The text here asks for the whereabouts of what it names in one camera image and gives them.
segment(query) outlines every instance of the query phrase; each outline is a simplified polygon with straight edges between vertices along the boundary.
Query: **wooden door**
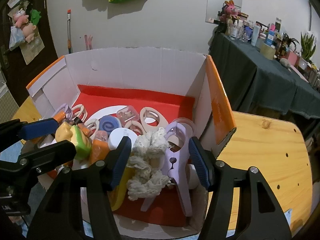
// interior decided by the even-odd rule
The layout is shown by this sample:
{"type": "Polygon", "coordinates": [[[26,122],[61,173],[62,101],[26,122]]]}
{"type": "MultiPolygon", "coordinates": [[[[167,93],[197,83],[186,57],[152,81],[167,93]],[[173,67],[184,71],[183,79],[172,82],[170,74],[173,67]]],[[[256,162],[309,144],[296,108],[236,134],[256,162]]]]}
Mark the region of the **wooden door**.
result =
{"type": "MultiPolygon", "coordinates": [[[[10,27],[12,26],[8,16],[11,10],[7,5],[8,0],[3,2],[1,3],[0,17],[0,47],[4,46],[2,51],[9,48],[10,27]]],[[[26,90],[29,82],[58,58],[52,41],[46,0],[33,0],[33,8],[41,12],[41,19],[37,27],[44,49],[28,65],[24,61],[20,48],[9,52],[6,58],[0,57],[2,71],[7,79],[7,86],[19,106],[29,96],[26,90]]]]}

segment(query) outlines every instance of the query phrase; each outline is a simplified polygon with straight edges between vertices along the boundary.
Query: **white cardboard box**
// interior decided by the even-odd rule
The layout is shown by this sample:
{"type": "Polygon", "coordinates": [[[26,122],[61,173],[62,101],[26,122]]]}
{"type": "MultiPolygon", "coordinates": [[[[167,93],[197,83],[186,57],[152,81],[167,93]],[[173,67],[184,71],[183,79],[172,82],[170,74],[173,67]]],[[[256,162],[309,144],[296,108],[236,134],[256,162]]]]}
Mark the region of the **white cardboard box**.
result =
{"type": "MultiPolygon", "coordinates": [[[[218,157],[236,130],[235,121],[216,67],[209,55],[164,48],[106,48],[65,55],[41,72],[28,92],[43,118],[63,103],[78,98],[81,85],[142,89],[195,98],[193,121],[201,144],[218,157]]],[[[166,227],[114,215],[121,235],[173,239],[201,230],[208,194],[202,186],[191,193],[193,216],[183,228],[166,227]]],[[[89,220],[82,203],[84,220],[89,220]]]]}

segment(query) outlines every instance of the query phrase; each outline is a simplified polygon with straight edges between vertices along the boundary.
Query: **dark green tablecloth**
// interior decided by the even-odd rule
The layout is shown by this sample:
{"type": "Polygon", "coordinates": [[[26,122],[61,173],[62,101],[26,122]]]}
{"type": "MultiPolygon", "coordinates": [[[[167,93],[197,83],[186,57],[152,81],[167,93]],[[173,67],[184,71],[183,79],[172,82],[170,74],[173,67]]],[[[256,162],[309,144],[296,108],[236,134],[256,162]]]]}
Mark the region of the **dark green tablecloth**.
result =
{"type": "Polygon", "coordinates": [[[249,112],[252,103],[286,114],[320,118],[320,94],[293,70],[266,59],[257,48],[217,33],[210,55],[217,67],[231,108],[249,112]]]}

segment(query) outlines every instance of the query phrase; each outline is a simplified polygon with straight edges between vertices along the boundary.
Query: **white yarn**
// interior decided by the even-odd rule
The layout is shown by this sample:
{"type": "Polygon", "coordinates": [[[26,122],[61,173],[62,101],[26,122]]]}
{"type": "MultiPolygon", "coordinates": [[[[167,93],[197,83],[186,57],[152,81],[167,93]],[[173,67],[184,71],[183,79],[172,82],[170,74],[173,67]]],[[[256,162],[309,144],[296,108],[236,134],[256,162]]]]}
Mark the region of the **white yarn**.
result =
{"type": "Polygon", "coordinates": [[[169,177],[162,175],[161,167],[153,169],[149,163],[152,158],[164,156],[169,143],[164,138],[165,129],[160,127],[156,131],[139,135],[136,139],[127,167],[135,169],[135,175],[127,182],[128,198],[137,200],[138,198],[154,197],[160,194],[161,190],[169,182],[169,177]]]}
{"type": "Polygon", "coordinates": [[[149,198],[160,194],[161,190],[169,182],[169,177],[162,175],[161,170],[157,170],[151,178],[144,184],[140,182],[138,176],[128,180],[128,198],[137,200],[138,198],[149,198]]]}
{"type": "Polygon", "coordinates": [[[140,156],[130,156],[127,164],[128,168],[135,169],[135,175],[144,178],[148,181],[151,177],[151,166],[145,160],[143,160],[140,156]]]}
{"type": "Polygon", "coordinates": [[[152,132],[150,146],[146,152],[149,158],[159,158],[164,155],[165,150],[169,147],[168,141],[164,138],[165,135],[166,131],[163,127],[152,132]]]}

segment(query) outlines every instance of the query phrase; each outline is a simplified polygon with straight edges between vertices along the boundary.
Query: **wooden tabletop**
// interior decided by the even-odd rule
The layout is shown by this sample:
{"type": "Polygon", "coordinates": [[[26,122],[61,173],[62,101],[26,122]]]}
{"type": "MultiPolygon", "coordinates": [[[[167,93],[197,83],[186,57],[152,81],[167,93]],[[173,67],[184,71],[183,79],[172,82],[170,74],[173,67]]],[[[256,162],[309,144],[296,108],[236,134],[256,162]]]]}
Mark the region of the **wooden tabletop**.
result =
{"type": "MultiPolygon", "coordinates": [[[[294,232],[309,218],[312,200],[311,167],[301,132],[290,122],[233,114],[237,131],[218,159],[242,170],[256,166],[283,211],[293,209],[290,228],[294,232]]],[[[238,204],[239,188],[235,188],[229,229],[236,228],[238,204]]]]}

